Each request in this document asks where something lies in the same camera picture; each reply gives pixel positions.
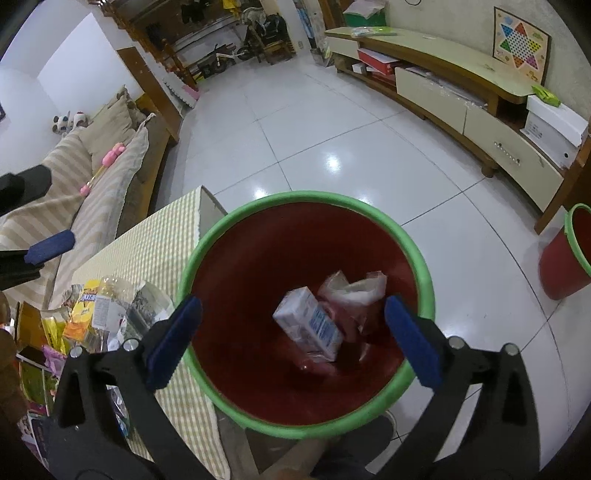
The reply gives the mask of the red box on shelf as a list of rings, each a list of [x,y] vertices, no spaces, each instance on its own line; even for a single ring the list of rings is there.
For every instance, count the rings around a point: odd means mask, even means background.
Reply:
[[[394,68],[401,64],[401,60],[397,58],[366,48],[358,49],[358,57],[363,64],[386,76],[393,75]]]

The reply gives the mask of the chinese checkers board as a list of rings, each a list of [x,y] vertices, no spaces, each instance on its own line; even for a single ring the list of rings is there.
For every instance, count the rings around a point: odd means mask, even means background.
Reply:
[[[539,85],[545,82],[551,43],[545,31],[494,7],[493,57]]]

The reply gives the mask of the pink toy hammer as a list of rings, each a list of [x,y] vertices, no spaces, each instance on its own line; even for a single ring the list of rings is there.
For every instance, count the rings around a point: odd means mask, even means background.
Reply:
[[[122,143],[117,143],[104,155],[97,172],[80,188],[79,193],[82,197],[87,197],[90,194],[93,186],[100,180],[106,170],[117,160],[125,149],[126,147]]]

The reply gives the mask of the wooden chair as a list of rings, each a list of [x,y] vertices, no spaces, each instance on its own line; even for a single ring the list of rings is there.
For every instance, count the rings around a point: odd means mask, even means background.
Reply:
[[[254,20],[249,25],[256,45],[256,56],[263,55],[273,65],[276,59],[290,60],[294,47],[287,32],[287,22],[278,14],[266,16],[263,22]]]

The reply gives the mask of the yellow drink carton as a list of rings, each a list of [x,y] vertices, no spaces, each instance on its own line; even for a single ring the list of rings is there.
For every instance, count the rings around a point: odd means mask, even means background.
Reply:
[[[63,336],[66,339],[78,342],[84,340],[92,323],[95,299],[99,286],[100,280],[92,279],[87,281],[82,287],[63,330]]]

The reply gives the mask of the white storage box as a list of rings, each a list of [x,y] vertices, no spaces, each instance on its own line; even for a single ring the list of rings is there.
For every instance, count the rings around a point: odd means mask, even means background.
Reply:
[[[527,110],[521,132],[559,167],[568,169],[588,133],[588,121],[568,106],[549,105],[536,95],[528,97]]]

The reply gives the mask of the striped beige sofa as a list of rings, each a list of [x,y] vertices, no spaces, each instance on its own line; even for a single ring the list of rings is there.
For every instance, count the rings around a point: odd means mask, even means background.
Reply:
[[[73,232],[75,245],[46,263],[36,280],[5,290],[10,307],[23,302],[40,310],[58,307],[74,271],[146,218],[172,134],[147,94],[132,99],[120,88],[87,127],[59,141],[42,162],[52,174],[48,193],[2,218],[1,247],[25,250],[63,230]],[[82,197],[80,188],[117,143],[125,151]]]

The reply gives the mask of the white blue carton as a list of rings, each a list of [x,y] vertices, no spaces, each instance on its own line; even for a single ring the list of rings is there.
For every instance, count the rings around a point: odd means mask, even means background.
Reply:
[[[342,333],[308,287],[284,295],[273,320],[295,344],[315,361],[334,362]]]

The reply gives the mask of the green item on cabinet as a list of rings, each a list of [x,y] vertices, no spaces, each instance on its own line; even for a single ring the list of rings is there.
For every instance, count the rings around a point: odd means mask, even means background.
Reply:
[[[534,94],[543,102],[553,107],[558,108],[561,105],[560,99],[552,93],[550,90],[546,89],[542,85],[534,84],[532,86],[532,90]]]

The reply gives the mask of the red bin green rim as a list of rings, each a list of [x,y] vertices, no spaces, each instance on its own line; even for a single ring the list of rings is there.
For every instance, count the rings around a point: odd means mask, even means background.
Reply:
[[[435,316],[427,263],[408,233],[362,201],[294,191],[222,217],[197,242],[177,296],[202,317],[187,363],[243,428],[286,439],[352,431],[415,374],[385,321],[388,299]]]

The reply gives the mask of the long TV cabinet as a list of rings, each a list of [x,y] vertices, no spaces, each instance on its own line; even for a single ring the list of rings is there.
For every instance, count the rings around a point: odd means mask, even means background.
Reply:
[[[376,28],[358,36],[352,28],[325,33],[339,72],[432,121],[482,162],[491,177],[506,172],[540,210],[546,210],[564,173],[521,130],[531,85],[500,61],[465,45],[426,33]],[[366,48],[401,60],[393,75],[363,64]]]

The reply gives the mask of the balance bike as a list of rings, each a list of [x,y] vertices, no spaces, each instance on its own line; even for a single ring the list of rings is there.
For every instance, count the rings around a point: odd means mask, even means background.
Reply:
[[[249,46],[236,47],[233,44],[215,45],[204,58],[197,61],[197,73],[203,78],[223,73],[229,66],[252,58]]]

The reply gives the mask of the clear plastic bottle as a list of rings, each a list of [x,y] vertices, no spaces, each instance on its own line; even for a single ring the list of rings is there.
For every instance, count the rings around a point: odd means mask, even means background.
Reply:
[[[100,279],[91,323],[100,352],[116,350],[124,342],[134,295],[135,286],[127,280],[114,276]]]

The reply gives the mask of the small red bin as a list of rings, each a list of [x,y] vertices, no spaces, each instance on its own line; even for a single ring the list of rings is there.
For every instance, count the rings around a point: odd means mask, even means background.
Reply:
[[[574,205],[564,226],[544,248],[539,277],[546,295],[562,300],[590,284],[590,207]]]

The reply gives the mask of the checkered table mat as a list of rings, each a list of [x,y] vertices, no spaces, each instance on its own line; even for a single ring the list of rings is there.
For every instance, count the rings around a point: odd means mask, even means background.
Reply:
[[[113,275],[147,281],[176,298],[184,267],[201,236],[225,210],[204,186],[166,205],[111,242],[72,275],[74,284]],[[156,399],[181,438],[217,479],[231,476],[214,406],[182,361]]]

